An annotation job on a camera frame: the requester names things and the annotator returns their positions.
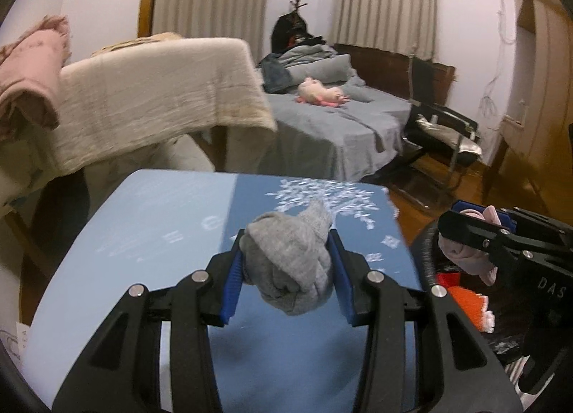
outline wire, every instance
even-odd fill
[[[500,10],[498,14],[497,32],[500,37],[500,46],[497,53],[496,71],[493,78],[488,82],[488,84],[483,89],[483,96],[480,99],[480,104],[478,106],[478,113],[482,116],[485,121],[490,119],[497,119],[499,117],[499,109],[496,102],[492,98],[492,93],[495,89],[497,81],[503,74],[504,71],[504,59],[505,59],[505,45],[513,45],[517,41],[516,36],[509,40],[506,36],[507,32],[507,13],[505,7],[505,0],[500,0]],[[485,125],[486,129],[492,132],[497,132],[500,129],[500,124],[497,127],[490,127]]]

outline pink stuffed toy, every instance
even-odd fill
[[[310,103],[316,106],[339,107],[349,101],[338,87],[326,89],[320,80],[307,77],[299,85],[297,103]]]
[[[501,225],[500,218],[494,206],[485,208],[483,214],[476,210],[464,210],[461,213],[489,222],[490,224]],[[456,266],[462,268],[470,275],[479,275],[480,279],[483,280],[483,283],[486,285],[494,285],[497,267],[489,261],[489,254],[462,245],[456,241],[445,239],[441,234],[438,236],[438,246],[446,258],[452,261]]]

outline black chair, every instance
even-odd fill
[[[476,144],[480,138],[476,121],[448,107],[438,106],[434,97],[434,67],[414,57],[410,66],[412,109],[403,132],[404,151],[386,173],[385,183],[405,196],[422,210],[440,209],[452,204],[454,192],[459,187],[467,169],[479,158],[476,152],[460,151],[462,141],[470,139]],[[434,125],[451,128],[458,134],[457,144],[447,144],[422,130],[418,119],[424,117]],[[438,179],[413,167],[413,163],[426,154],[445,160],[448,173]],[[459,171],[457,181],[452,179]]]

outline wooden wall panel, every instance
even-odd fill
[[[527,155],[528,162],[537,172],[540,188],[548,180],[547,154],[552,152],[558,143],[567,113],[570,76],[568,21],[549,8],[546,9],[546,18],[551,48],[548,54],[544,109],[539,114],[538,129]]]
[[[532,94],[523,126],[502,125],[511,149],[500,181],[511,184],[523,197],[534,193],[547,215],[573,225],[573,156],[568,137],[568,125],[573,122],[573,22],[558,0],[532,2],[536,36]]]
[[[535,34],[535,8],[534,0],[522,0],[521,8],[517,9],[519,15],[517,17],[518,27],[522,27]]]
[[[531,90],[531,99],[523,122],[524,130],[519,137],[517,146],[510,145],[510,148],[518,155],[524,157],[531,151],[531,146],[539,130],[539,120],[545,104],[547,72],[549,69],[549,47],[551,45],[545,4],[540,0],[534,0],[534,8],[536,28],[535,77]]]

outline wooden floor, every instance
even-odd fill
[[[425,156],[418,160],[415,164],[418,169],[428,172],[435,178],[445,178],[448,173],[448,167],[429,156]],[[475,168],[470,168],[468,173],[463,177],[461,185],[456,190],[456,197],[461,200],[472,202],[475,204],[490,205],[493,204],[497,208],[512,208],[519,206],[523,209],[544,213],[543,205],[532,195],[531,197],[524,197],[523,195],[516,196],[512,192],[512,186],[504,184],[502,179],[496,182],[489,192],[487,198],[482,198],[482,174],[483,165],[474,164]],[[394,204],[400,210],[398,223],[402,228],[402,234],[406,241],[410,244],[418,233],[434,219],[437,219],[443,211],[437,211],[434,214],[428,215],[418,210],[414,205],[400,196],[399,194],[391,191],[390,197]]]
[[[418,160],[415,166],[430,173],[433,177],[445,177],[448,167],[440,162],[425,156]],[[476,204],[493,204],[498,208],[511,208],[520,206],[524,209],[543,213],[543,207],[531,200],[512,197],[511,185],[504,187],[502,182],[498,182],[491,190],[486,201],[482,201],[482,172],[480,166],[470,170],[463,178],[456,196]],[[87,191],[84,191],[85,184],[82,182],[82,174],[77,173],[72,176],[62,177],[48,185],[42,198],[38,203],[34,221],[32,224],[32,234],[36,237],[37,243],[43,247],[48,255],[55,261],[61,262],[65,254],[73,243],[75,236],[85,224],[88,204],[85,202]],[[417,234],[427,224],[436,219],[442,211],[434,212],[432,215],[418,210],[407,199],[395,192],[390,192],[390,197],[400,210],[398,222],[402,228],[405,240],[410,244]],[[73,217],[73,225],[62,226],[64,216]],[[22,286],[20,295],[21,320],[25,324],[31,324],[34,313],[40,299],[48,285],[47,280],[33,266],[31,261],[25,257],[22,266]]]

